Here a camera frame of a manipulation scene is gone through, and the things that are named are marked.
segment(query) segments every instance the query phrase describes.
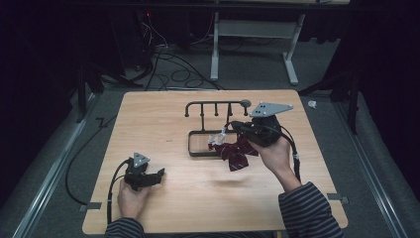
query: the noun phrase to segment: gray carpet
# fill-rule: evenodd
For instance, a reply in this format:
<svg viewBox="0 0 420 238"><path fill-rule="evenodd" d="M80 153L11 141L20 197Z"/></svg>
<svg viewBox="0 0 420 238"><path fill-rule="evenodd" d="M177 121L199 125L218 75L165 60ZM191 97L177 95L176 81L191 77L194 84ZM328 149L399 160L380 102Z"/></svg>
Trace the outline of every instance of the gray carpet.
<svg viewBox="0 0 420 238"><path fill-rule="evenodd" d="M301 90L322 79L337 46L337 43L324 45L317 45L315 42L299 43L293 56L293 63L300 82L298 86L291 86L288 83L284 65L280 61L280 53L287 48L287 41L269 42L253 39L247 41L251 42L245 43L234 52L231 50L238 47L235 43L229 42L222 46L224 51L220 55L218 83L226 89L292 88ZM200 45L199 48L197 46L197 48L183 50L170 47L160 56L167 60L176 59L165 53L182 57L203 75L209 77L211 49L206 45ZM181 69L179 65L167 60L157 62L156 74L160 74L160 77L155 77L151 82L153 90L170 90L172 87L185 86L185 81L182 81L186 76L185 71L173 75L173 79L178 82L170 80L167 85L162 84L167 81L164 75L170 78L173 72ZM128 68L127 74L130 77L136 72ZM208 82L201 87L214 88ZM99 129L99 121L96 118L104 118L107 121L118 113L123 95L129 90L131 89L106 85L105 92L98 95L98 102L86 119L86 126L78 137L70 157L74 156ZM304 105L307 105L308 100L317 101L316 109L308 106L305 109L336 189L350 201L344 204L349 219L349 226L344 229L346 236L393 237L364 176L357 152L346 132L346 125L340 120L336 109L337 104L331 103L325 92L301 97L301 100ZM380 181L383 182L389 199L397 209L407 237L420 237L419 203L381 142L362 97L359 106L358 138L364 145ZM0 237L13 236L54 160L68 140L76 117L77 110L74 108L50 137L36 160L29 166L19 186L1 210ZM71 167L70 190L83 201L88 201L92 194L112 129L113 123L102 129L80 152ZM33 232L33 237L87 237L81 230L85 213L79 211L79 208L80 205L67 195L64 176L62 176Z"/></svg>

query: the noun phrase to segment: wooden table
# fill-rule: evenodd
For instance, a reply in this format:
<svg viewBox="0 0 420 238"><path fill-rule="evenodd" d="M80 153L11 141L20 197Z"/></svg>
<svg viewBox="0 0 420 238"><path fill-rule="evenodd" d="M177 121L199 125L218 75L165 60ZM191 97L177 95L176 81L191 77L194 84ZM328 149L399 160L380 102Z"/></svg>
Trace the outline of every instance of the wooden table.
<svg viewBox="0 0 420 238"><path fill-rule="evenodd" d="M134 152L151 159L147 174L165 168L162 182L151 190L140 218L147 233L284 230L277 196L283 189L258 157L248 157L250 166L230 172L220 158L192 158L188 154L188 133L201 129L200 106L191 101L242 100L292 104L277 114L278 121L293 136L301 158L303 183L314 182L326 193L336 193L300 98L294 90L129 92L125 95L91 202L100 209L87 211L83 231L103 234L106 229L106 199L117 167ZM204 105L205 129L221 129L227 106ZM232 120L251 121L244 109L233 105ZM123 175L126 167L120 170ZM120 217L117 204L119 183L114 185L113 220ZM339 200L330 200L341 227L348 220Z"/></svg>

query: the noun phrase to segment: red cloth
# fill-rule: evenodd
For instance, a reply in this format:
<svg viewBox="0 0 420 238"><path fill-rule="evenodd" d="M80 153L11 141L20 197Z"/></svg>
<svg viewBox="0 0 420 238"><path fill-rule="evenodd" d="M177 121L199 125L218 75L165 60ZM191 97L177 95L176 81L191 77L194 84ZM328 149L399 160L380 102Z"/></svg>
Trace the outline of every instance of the red cloth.
<svg viewBox="0 0 420 238"><path fill-rule="evenodd" d="M210 147L214 148L216 150L216 153L219 154L219 156L224 161L229 161L229 169L231 170L231 172L238 171L249 165L246 155L259 155L259 153L256 150L254 150L254 148L250 145L248 140L243 135L239 135L237 138L237 142L235 143L211 145Z"/></svg>

